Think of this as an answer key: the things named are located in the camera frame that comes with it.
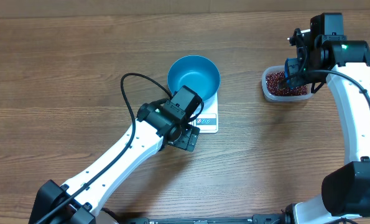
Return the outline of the blue plastic measuring scoop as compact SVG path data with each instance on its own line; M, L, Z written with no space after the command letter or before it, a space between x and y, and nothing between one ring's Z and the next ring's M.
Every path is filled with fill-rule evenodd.
M305 61L298 58L288 58L285 61L285 84L294 89L307 84L305 79Z

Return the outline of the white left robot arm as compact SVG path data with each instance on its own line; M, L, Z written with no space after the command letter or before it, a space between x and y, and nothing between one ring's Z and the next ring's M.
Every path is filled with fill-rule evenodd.
M124 135L92 165L62 185L48 180L37 192L30 223L96 223L112 193L166 145L193 151L199 128L189 118L202 99L183 86L171 99L145 103Z

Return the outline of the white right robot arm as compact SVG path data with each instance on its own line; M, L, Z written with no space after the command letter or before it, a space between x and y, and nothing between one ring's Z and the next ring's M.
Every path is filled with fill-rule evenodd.
M285 62L280 88L327 85L335 99L345 142L344 166L327 175L321 194L287 209L292 223L353 223L370 217L370 49L348 40L340 13L313 17L289 43L297 56Z

